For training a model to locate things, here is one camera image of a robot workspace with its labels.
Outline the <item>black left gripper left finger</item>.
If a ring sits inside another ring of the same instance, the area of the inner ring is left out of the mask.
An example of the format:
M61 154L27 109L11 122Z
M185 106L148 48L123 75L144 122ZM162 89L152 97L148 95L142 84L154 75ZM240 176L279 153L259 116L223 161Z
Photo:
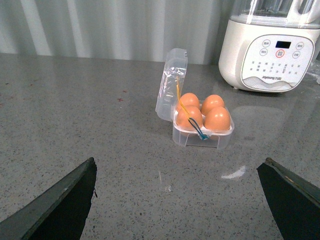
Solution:
M88 158L0 223L2 240L79 240L91 209L97 165Z

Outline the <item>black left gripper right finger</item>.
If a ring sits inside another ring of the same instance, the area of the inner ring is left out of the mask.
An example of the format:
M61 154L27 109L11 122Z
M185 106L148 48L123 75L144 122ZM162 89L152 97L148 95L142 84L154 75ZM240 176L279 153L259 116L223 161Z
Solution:
M320 188L268 157L258 168L268 206L285 240L320 238Z

